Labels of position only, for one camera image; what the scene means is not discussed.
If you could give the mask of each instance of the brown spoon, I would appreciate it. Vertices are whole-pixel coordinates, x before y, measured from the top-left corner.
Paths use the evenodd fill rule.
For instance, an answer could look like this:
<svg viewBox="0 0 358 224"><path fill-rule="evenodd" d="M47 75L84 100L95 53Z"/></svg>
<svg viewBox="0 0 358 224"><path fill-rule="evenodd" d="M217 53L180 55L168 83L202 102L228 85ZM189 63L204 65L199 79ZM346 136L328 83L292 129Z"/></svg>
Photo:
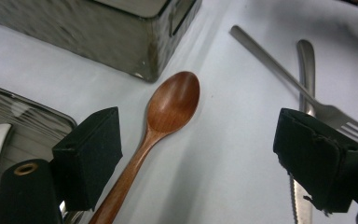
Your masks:
<svg viewBox="0 0 358 224"><path fill-rule="evenodd" d="M168 78L153 94L147 109L144 141L89 223L112 223L148 152L160 139L185 126L200 98L200 83L191 72Z"/></svg>

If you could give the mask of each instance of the fork handle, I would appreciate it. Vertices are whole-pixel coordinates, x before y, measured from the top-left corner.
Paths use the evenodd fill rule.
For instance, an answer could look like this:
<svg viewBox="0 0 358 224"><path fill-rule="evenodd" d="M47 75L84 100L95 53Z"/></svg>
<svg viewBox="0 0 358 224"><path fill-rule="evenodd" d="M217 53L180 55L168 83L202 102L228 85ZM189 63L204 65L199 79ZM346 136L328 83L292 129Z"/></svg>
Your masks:
<svg viewBox="0 0 358 224"><path fill-rule="evenodd" d="M238 25L234 25L230 33L236 38L244 47L251 51L254 56L269 68L273 73L277 73L286 78L294 87L296 87L308 102L314 106L320 105L315 98L286 70L284 69L263 47L255 42L246 32L244 32Z"/></svg>

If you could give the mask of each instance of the stainless steel container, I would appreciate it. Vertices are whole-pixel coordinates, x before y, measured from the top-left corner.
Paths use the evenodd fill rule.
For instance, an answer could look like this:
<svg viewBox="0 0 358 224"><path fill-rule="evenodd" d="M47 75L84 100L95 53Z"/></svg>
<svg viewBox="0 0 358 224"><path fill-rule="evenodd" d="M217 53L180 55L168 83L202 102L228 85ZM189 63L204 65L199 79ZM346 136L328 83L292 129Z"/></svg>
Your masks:
<svg viewBox="0 0 358 224"><path fill-rule="evenodd" d="M201 0L0 0L0 24L153 82Z"/></svg>

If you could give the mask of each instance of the white table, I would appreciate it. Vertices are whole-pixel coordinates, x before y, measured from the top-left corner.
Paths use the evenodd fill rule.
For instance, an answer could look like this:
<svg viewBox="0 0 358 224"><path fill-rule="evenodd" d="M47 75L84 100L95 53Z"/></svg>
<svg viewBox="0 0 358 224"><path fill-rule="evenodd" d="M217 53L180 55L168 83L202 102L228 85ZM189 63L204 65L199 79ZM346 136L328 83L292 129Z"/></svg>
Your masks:
<svg viewBox="0 0 358 224"><path fill-rule="evenodd" d="M115 223L294 223L289 176L272 144L280 109L298 109L298 92L228 33L234 24L296 77L296 42L308 39L316 97L358 119L358 8L331 0L204 0L154 84L0 26L0 88L77 123L118 106L124 156L105 195L140 144L154 90L192 71L198 111L148 155ZM316 210L314 223L354 223L357 211L356 203L331 217Z"/></svg>

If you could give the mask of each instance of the wooden handle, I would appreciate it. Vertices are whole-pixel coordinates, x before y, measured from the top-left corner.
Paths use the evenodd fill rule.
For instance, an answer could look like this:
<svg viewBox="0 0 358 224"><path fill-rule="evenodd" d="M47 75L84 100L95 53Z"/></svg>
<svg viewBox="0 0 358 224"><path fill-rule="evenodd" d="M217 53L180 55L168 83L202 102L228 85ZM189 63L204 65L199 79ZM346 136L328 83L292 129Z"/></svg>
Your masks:
<svg viewBox="0 0 358 224"><path fill-rule="evenodd" d="M148 152L153 145L155 145L158 140L163 138L165 135L167 134L151 131L150 128L146 130L143 143L135 152L129 164L118 178L116 184L110 190L109 194L103 200L103 203L89 222L90 224L106 224L112 223L113 220L115 220L118 210L120 210L120 207L130 190L132 182L138 174L138 171L141 168Z"/></svg>

